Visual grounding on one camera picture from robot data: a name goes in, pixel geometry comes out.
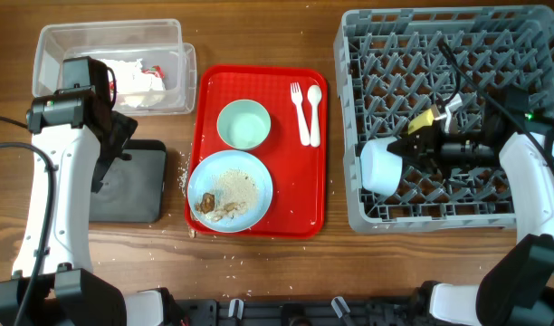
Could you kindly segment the light blue bowl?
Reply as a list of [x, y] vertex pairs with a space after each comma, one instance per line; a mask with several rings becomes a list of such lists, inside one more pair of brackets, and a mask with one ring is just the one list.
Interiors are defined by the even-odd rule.
[[399, 185], [403, 160], [387, 150], [395, 137], [372, 139], [363, 147], [360, 154], [362, 186], [366, 190], [389, 197]]

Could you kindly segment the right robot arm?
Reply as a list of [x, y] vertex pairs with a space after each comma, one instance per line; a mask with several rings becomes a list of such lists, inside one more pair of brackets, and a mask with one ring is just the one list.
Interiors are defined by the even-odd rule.
[[497, 164], [511, 190], [515, 247], [478, 285], [435, 284], [428, 311], [462, 325], [554, 325], [554, 135], [529, 130], [515, 91], [493, 106], [494, 124], [479, 135], [447, 133], [434, 122], [387, 146], [406, 164], [442, 174]]

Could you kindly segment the white napkin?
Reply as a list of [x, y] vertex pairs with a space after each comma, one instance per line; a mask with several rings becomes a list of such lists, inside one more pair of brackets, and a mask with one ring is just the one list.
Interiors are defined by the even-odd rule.
[[100, 61], [113, 70], [109, 73], [110, 93], [116, 93], [116, 103], [120, 107], [146, 108], [164, 100], [165, 74], [158, 65], [146, 68], [140, 59]]

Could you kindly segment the yellow plastic cup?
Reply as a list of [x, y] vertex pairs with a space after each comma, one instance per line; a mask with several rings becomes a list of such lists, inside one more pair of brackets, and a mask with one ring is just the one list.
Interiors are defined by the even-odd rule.
[[439, 110], [435, 105], [432, 105], [409, 122], [407, 134], [410, 135], [423, 127], [432, 126], [435, 119], [439, 116]]

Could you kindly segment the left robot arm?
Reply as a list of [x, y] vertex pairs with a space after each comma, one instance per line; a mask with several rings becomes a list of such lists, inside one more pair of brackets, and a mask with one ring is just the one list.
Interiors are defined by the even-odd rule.
[[114, 71], [84, 56], [62, 65], [62, 85], [36, 98], [24, 128], [32, 136], [33, 185], [11, 278], [0, 282], [4, 325], [182, 325], [166, 288], [124, 294], [92, 271], [92, 216], [157, 215], [167, 150], [135, 139], [138, 123], [117, 111]]

